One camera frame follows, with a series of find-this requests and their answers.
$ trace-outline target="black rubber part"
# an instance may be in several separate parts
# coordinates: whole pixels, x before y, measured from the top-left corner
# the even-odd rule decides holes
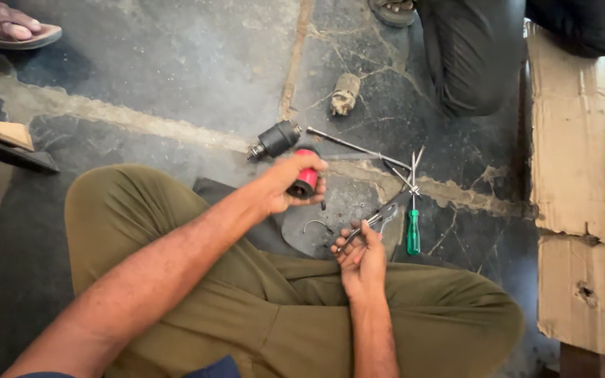
[[[300,139],[300,133],[289,121],[281,121],[258,136],[267,154],[278,157],[293,147]]]
[[[308,182],[302,180],[296,180],[286,192],[295,198],[299,198],[301,200],[307,200],[307,198],[311,198],[314,194],[314,188]]]

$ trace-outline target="drill chuck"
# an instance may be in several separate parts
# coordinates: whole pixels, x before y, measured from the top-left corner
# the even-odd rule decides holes
[[[260,160],[266,155],[276,158],[293,147],[300,139],[300,128],[281,121],[258,136],[259,143],[249,147],[248,159]]]

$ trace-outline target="cardboard box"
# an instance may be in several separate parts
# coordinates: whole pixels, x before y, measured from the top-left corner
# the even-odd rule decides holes
[[[538,241],[538,329],[605,355],[605,244],[577,236]]]
[[[538,328],[605,355],[605,57],[572,56],[533,23],[527,33],[531,201],[546,235],[538,244]]]
[[[528,24],[536,225],[605,243],[605,57],[572,56]]]

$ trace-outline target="knee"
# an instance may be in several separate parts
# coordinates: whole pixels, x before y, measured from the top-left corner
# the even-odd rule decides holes
[[[162,174],[153,168],[136,164],[118,164],[91,169],[77,177],[69,186],[64,202],[65,212],[68,209],[89,209],[102,205],[109,198],[119,197],[136,186],[142,174]]]
[[[457,117],[489,116],[500,109],[508,96],[509,92],[497,85],[445,85],[438,95],[445,110]]]

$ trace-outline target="screwdriver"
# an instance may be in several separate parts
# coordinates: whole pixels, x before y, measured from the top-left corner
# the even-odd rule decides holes
[[[415,152],[412,151],[412,186],[414,188],[417,187],[415,182],[415,168],[419,165],[419,160],[422,158],[422,153],[424,152],[424,147],[419,151],[419,155],[415,158]],[[416,195],[412,194],[412,211],[410,212],[410,226],[408,228],[408,253],[411,255],[419,254],[421,250],[420,240],[419,240],[419,211],[416,209]]]

